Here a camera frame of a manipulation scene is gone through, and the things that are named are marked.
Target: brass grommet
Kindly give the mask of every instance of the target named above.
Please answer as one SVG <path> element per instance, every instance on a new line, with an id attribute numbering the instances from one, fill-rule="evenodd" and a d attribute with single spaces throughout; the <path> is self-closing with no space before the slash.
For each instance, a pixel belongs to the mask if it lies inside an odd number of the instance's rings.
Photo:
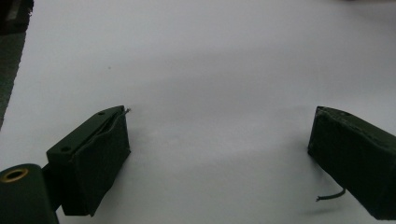
<path id="1" fill-rule="evenodd" d="M 19 168 L 15 170 L 8 171 L 5 175 L 1 176 L 0 181 L 3 183 L 11 183 L 22 179 L 24 176 L 29 173 L 29 170 L 26 168 Z"/>

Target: dark object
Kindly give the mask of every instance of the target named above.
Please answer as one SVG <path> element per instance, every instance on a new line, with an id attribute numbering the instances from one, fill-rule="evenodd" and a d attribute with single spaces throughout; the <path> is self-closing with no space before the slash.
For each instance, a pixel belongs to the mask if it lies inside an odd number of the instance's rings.
<path id="1" fill-rule="evenodd" d="M 47 151 L 43 169 L 22 164 L 0 173 L 1 223 L 58 223 L 94 215 L 130 154 L 123 106 L 101 111 Z"/>
<path id="2" fill-rule="evenodd" d="M 33 5 L 33 0 L 0 0 L 0 35 L 25 32 Z"/>
<path id="3" fill-rule="evenodd" d="M 308 153 L 376 219 L 396 219 L 396 137 L 318 106 Z"/>

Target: white table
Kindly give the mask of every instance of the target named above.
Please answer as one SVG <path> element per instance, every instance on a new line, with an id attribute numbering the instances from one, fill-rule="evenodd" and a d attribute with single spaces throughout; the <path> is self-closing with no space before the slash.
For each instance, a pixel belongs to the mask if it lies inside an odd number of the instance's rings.
<path id="1" fill-rule="evenodd" d="M 396 133 L 392 1 L 35 1 L 0 169 L 126 105 L 133 153 L 95 217 L 377 223 L 306 153 L 317 105 Z"/>

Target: curled thread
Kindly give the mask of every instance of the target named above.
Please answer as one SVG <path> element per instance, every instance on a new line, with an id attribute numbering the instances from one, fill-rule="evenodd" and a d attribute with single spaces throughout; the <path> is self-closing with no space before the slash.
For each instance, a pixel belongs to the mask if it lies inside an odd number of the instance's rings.
<path id="1" fill-rule="evenodd" d="M 346 193 L 346 188 L 343 188 L 343 190 L 339 193 L 336 193 L 334 195 L 329 195 L 329 196 L 318 196 L 317 197 L 317 202 L 318 201 L 323 201 L 323 200 L 330 200 L 330 199 L 335 199 L 343 196 Z"/>

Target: white surface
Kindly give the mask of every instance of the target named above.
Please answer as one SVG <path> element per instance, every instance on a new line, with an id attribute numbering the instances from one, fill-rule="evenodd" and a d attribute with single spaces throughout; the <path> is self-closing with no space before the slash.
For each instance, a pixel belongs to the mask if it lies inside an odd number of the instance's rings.
<path id="1" fill-rule="evenodd" d="M 315 107 L 396 133 L 392 1 L 35 1 L 3 170 L 93 113 L 133 154 L 95 217 L 61 223 L 377 223 L 306 154 Z"/>

